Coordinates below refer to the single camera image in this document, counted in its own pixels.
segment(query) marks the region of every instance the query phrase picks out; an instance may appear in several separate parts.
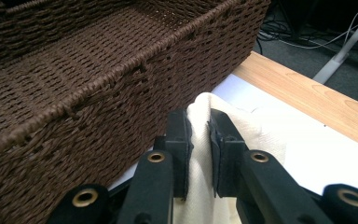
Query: basket rim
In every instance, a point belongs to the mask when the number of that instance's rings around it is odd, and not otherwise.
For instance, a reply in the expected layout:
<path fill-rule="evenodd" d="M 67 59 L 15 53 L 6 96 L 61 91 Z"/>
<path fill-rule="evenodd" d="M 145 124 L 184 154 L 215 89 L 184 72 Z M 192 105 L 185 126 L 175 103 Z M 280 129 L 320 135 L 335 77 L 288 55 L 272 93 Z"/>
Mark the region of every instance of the basket rim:
<path fill-rule="evenodd" d="M 82 88 L 79 88 L 77 91 L 70 93 L 60 102 L 51 106 L 47 106 L 40 114 L 27 119 L 22 124 L 17 124 L 17 126 L 10 132 L 0 133 L 0 155 L 16 145 L 26 145 L 25 139 L 27 136 L 43 129 L 45 125 L 49 124 L 55 119 L 62 118 L 63 116 L 69 116 L 74 119 L 76 117 L 76 112 L 74 112 L 72 109 L 73 107 L 82 104 L 92 94 L 96 93 L 102 88 L 111 85 L 111 83 L 115 81 L 116 77 L 121 77 L 132 71 L 134 68 L 145 65 L 145 62 L 150 58 L 154 57 L 174 43 L 191 35 L 204 23 L 212 20 L 213 18 L 221 16 L 230 8 L 239 5 L 241 2 L 241 0 L 223 1 L 215 8 L 209 10 L 207 13 L 200 15 L 183 27 L 178 28 L 171 35 L 168 35 L 151 46 L 139 51 L 131 59 L 116 66 L 113 70 L 107 72 L 103 76 L 89 81 Z"/>

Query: brown wicker basket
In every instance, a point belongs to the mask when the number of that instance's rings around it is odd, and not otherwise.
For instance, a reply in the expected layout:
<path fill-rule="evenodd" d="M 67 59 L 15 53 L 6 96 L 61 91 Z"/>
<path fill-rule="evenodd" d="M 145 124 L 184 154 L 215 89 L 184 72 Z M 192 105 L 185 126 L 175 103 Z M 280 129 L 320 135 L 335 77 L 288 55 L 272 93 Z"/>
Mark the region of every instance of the brown wicker basket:
<path fill-rule="evenodd" d="M 108 186 L 250 53 L 268 0 L 0 2 L 0 223 Z"/>

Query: wicker basket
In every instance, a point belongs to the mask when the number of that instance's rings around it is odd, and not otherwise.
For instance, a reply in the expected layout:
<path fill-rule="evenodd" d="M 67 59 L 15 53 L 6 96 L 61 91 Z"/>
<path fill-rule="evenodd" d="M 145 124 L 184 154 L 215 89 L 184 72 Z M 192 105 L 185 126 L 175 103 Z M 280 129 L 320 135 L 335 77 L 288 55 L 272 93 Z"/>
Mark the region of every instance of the wicker basket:
<path fill-rule="evenodd" d="M 108 186 L 250 53 L 268 0 L 0 2 L 0 223 Z"/>

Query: gray carpet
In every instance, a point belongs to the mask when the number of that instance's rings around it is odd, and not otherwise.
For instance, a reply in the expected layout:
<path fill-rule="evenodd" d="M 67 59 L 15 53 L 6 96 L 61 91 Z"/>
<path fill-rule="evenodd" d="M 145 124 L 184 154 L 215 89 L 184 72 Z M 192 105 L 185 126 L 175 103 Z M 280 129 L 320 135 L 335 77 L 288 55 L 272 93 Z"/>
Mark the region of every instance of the gray carpet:
<path fill-rule="evenodd" d="M 264 56 L 309 78 L 313 78 L 336 54 L 325 48 L 301 49 L 284 44 L 279 40 L 260 41 L 260 43 Z M 335 45 L 331 48 L 339 49 L 339 46 Z M 257 44 L 254 46 L 254 51 L 260 53 L 260 47 Z M 350 51 L 344 64 L 324 85 L 358 101 L 358 50 Z"/>

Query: cream cloth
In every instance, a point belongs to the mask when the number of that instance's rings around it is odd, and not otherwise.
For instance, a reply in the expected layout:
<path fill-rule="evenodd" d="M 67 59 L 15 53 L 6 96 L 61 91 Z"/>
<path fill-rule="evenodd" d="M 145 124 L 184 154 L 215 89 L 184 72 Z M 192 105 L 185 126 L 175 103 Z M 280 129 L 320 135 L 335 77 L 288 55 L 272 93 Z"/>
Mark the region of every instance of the cream cloth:
<path fill-rule="evenodd" d="M 269 123 L 269 115 L 241 111 L 211 93 L 202 93 L 187 108 L 194 149 L 190 159 L 187 200 L 174 199 L 174 224 L 241 223 L 234 199 L 213 196 L 212 155 L 207 124 L 211 108 L 228 114 L 248 148 L 265 150 L 280 163 L 284 161 L 285 139 Z"/>

